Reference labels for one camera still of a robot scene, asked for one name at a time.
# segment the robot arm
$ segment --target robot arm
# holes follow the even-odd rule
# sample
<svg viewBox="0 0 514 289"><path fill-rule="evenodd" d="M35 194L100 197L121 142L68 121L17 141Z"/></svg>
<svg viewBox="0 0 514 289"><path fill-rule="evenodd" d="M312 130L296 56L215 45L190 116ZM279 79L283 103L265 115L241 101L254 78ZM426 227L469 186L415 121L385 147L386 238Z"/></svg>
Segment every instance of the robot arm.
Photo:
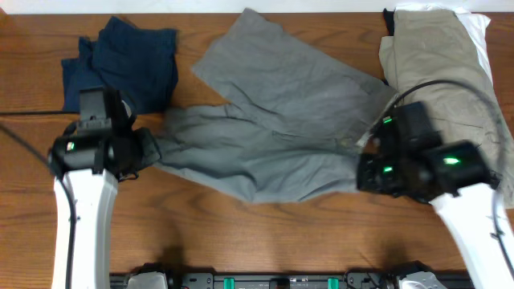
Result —
<svg viewBox="0 0 514 289"><path fill-rule="evenodd" d="M495 191L479 183L459 189L459 196L444 193L430 203L443 220L477 289L514 288L514 279L498 243L493 223ZM494 202L508 258L514 258L514 237L501 200Z"/></svg>
<svg viewBox="0 0 514 289"><path fill-rule="evenodd" d="M443 144L422 103L396 107L373 137L378 153L362 156L358 188L431 204L457 243L475 288L514 288L509 261L514 238L503 196L496 192L499 180L476 146ZM416 288L408 284L400 288Z"/></svg>
<svg viewBox="0 0 514 289"><path fill-rule="evenodd" d="M137 178L140 170L161 158L147 128L132 130L135 116L127 110L116 91L81 92L80 120L51 149L50 166L61 176L54 185L58 222L53 289L109 288L111 216L118 182ZM71 209L76 216L74 234Z"/></svg>
<svg viewBox="0 0 514 289"><path fill-rule="evenodd" d="M94 174L91 169L80 169L66 173L64 184L73 194L77 216L71 288L109 288L111 216L118 180L107 170ZM64 289L70 209L63 187L57 181L54 191L57 199L57 241L52 289Z"/></svg>
<svg viewBox="0 0 514 289"><path fill-rule="evenodd" d="M76 134L67 130L57 138L50 155L67 188L65 192L60 182L55 183L58 232L53 289L109 287L110 222L117 184L161 157L148 129L132 130L134 118L117 93L87 91L80 102ZM374 136L379 154L362 157L359 189L430 203L457 242L475 287L514 288L506 262L514 255L512 229L501 200L494 202L497 215L492 213L491 185L497 184L478 149L470 142L443 145L420 103L395 108ZM68 193L76 212L72 252L68 252ZM507 253L500 249L498 238ZM66 279L69 267L71 283ZM167 288L165 279L153 281L160 284L155 288ZM398 280L400 289L419 289L416 284L407 278Z"/></svg>

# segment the gray cloth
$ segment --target gray cloth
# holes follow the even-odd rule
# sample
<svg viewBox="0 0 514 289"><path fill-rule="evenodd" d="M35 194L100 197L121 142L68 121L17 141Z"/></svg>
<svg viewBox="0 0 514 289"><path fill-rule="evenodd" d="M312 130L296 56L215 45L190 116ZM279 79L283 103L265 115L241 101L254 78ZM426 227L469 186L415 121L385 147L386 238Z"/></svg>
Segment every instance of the gray cloth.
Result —
<svg viewBox="0 0 514 289"><path fill-rule="evenodd" d="M454 79L485 92L498 104L492 82L479 65L476 46L466 28L449 10L396 11L394 37L382 38L380 61L389 84L403 93L417 84L436 79ZM487 109L470 92L451 84L422 88L406 102L424 101L434 126L445 142L470 140L479 145L496 170L498 136ZM508 159L502 187L512 206L514 161L512 136L507 132Z"/></svg>
<svg viewBox="0 0 514 289"><path fill-rule="evenodd" d="M253 10L193 72L231 104L170 109L157 167L250 202L357 192L359 140L396 92Z"/></svg>

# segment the green connector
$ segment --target green connector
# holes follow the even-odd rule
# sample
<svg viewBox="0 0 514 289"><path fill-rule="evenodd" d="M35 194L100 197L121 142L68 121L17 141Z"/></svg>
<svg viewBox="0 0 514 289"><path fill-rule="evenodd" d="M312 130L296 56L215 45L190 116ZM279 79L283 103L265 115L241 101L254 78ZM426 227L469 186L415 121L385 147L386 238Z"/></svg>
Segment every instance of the green connector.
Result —
<svg viewBox="0 0 514 289"><path fill-rule="evenodd" d="M234 289L235 281L234 278L225 278L223 280L223 289Z"/></svg>
<svg viewBox="0 0 514 289"><path fill-rule="evenodd" d="M339 279L328 278L328 289L339 289Z"/></svg>

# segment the dark blue cloth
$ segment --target dark blue cloth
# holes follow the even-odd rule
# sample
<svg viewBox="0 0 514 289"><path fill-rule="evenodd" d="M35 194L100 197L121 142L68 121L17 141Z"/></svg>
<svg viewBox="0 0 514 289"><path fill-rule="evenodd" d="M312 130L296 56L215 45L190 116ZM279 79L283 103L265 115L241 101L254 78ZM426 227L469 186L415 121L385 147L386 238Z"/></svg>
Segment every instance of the dark blue cloth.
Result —
<svg viewBox="0 0 514 289"><path fill-rule="evenodd" d="M96 42L80 38L79 58L61 61L63 110L78 112L80 90L102 86L121 91L138 114L166 110L178 82L176 34L173 29L137 29L112 17Z"/></svg>

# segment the green led light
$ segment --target green led light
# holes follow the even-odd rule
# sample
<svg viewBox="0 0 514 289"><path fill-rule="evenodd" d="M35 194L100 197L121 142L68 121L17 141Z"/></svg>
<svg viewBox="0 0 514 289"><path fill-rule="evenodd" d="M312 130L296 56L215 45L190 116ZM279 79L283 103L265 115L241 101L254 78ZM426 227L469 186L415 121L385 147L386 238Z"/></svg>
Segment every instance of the green led light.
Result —
<svg viewBox="0 0 514 289"><path fill-rule="evenodd" d="M75 143L74 143L74 142L71 142L71 141L70 141L70 142L68 142L68 143L66 144L66 150L67 150L67 151L71 151L71 150L73 150L74 148L75 148Z"/></svg>
<svg viewBox="0 0 514 289"><path fill-rule="evenodd" d="M443 161L447 165L457 165L460 162L459 159L455 157L445 157Z"/></svg>

